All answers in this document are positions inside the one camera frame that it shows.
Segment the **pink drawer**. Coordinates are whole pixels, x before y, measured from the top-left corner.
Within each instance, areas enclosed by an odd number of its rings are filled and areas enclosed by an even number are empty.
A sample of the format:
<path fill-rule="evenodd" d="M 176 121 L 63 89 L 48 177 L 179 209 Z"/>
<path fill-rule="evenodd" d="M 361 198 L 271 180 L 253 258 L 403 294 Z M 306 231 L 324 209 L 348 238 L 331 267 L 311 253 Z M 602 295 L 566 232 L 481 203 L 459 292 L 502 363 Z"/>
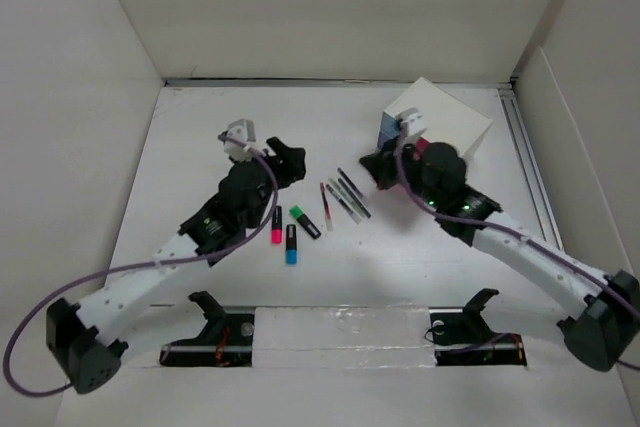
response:
<path fill-rule="evenodd" d="M 419 137 L 415 142 L 415 148 L 419 153 L 423 153 L 430 145 L 430 142 L 423 137 Z"/>

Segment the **pink highlighter marker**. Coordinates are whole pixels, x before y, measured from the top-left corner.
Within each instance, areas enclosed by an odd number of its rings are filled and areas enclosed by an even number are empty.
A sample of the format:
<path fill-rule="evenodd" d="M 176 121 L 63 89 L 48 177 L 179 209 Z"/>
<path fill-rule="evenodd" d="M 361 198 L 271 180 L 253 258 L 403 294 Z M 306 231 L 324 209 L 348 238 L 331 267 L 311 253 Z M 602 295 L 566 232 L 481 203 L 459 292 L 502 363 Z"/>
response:
<path fill-rule="evenodd" d="M 282 243 L 283 226 L 282 226 L 282 207 L 276 205 L 271 217 L 271 242 L 274 245 Z"/>

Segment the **white drawer organizer box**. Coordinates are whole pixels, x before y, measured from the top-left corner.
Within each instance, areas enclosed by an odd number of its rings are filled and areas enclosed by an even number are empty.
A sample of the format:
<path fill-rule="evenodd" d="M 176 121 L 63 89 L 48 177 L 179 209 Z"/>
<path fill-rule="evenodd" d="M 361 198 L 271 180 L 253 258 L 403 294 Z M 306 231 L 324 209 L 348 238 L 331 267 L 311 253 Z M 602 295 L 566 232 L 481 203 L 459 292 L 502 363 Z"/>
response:
<path fill-rule="evenodd" d="M 470 161 L 482 143 L 492 121 L 465 103 L 421 77 L 383 112 L 396 117 L 408 108 L 418 108 L 427 130 L 421 136 L 432 142 L 452 145 Z"/>

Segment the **blue drawer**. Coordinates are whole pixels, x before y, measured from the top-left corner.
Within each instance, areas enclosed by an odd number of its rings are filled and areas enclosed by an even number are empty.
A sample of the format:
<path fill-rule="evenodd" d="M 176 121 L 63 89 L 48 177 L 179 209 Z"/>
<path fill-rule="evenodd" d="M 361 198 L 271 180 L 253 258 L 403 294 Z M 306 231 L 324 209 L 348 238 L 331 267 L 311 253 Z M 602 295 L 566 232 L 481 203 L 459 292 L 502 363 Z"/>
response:
<path fill-rule="evenodd" d="M 399 135 L 400 130 L 400 121 L 393 115 L 383 112 L 379 126 L 376 144 L 377 148 L 381 149 L 386 142 L 396 138 Z"/>

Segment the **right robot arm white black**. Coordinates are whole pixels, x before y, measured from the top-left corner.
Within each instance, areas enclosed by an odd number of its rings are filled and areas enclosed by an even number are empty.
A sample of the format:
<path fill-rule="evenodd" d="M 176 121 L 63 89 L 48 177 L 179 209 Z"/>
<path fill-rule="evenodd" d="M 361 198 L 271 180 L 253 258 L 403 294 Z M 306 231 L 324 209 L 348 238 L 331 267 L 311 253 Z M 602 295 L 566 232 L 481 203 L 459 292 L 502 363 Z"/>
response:
<path fill-rule="evenodd" d="M 639 282 L 609 275 L 535 240 L 498 202 L 468 185 L 467 164 L 446 143 L 419 150 L 398 138 L 363 156 L 377 187 L 402 185 L 450 236 L 508 265 L 565 309 L 562 341 L 583 364 L 608 371 L 639 333 Z"/>

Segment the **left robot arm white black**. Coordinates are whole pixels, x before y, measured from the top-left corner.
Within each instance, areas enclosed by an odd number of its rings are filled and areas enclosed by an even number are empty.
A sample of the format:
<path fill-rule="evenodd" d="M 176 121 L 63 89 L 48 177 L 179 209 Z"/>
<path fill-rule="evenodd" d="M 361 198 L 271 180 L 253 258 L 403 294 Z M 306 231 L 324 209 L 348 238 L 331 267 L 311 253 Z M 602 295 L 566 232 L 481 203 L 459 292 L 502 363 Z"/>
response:
<path fill-rule="evenodd" d="M 171 342 L 168 315 L 145 320 L 144 313 L 246 245 L 264 228 L 278 192 L 306 175 L 302 147 L 271 137 L 259 150 L 229 131 L 221 139 L 228 174 L 153 260 L 120 267 L 119 279 L 74 303 L 59 297 L 47 307 L 46 345 L 78 394 L 103 386 L 135 353 Z"/>

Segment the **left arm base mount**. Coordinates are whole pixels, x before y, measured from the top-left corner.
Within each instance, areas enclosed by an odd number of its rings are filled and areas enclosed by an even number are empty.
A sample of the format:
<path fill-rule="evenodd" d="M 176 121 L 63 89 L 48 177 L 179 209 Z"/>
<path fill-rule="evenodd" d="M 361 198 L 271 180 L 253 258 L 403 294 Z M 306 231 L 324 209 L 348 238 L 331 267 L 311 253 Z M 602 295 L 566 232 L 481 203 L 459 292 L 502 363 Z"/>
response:
<path fill-rule="evenodd" d="M 210 293 L 194 292 L 189 300 L 202 311 L 204 326 L 198 335 L 163 346 L 163 367 L 251 367 L 255 333 L 255 308 L 225 309 Z"/>

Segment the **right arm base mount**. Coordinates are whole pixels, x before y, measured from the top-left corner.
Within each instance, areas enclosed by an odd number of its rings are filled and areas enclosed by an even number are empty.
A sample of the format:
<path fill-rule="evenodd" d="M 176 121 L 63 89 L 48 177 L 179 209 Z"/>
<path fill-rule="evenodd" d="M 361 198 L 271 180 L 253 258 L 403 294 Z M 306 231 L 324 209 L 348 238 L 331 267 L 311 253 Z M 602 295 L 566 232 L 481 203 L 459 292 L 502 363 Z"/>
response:
<path fill-rule="evenodd" d="M 429 308 L 423 339 L 434 346 L 437 367 L 527 366 L 522 337 L 491 330 L 481 316 L 498 294 L 484 288 L 462 307 Z"/>

